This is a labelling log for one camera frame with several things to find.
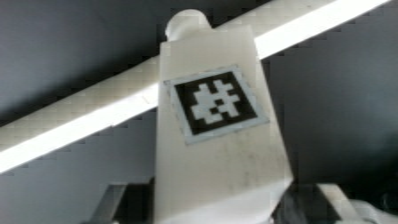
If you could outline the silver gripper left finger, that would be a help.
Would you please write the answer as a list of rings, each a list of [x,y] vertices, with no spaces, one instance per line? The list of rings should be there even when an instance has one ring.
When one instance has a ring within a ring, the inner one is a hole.
[[[85,224],[152,224],[152,186],[110,184]]]

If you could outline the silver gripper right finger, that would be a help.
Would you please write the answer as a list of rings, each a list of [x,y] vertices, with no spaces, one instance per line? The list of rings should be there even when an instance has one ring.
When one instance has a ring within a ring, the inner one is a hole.
[[[335,184],[293,184],[282,196],[282,224],[367,224]]]

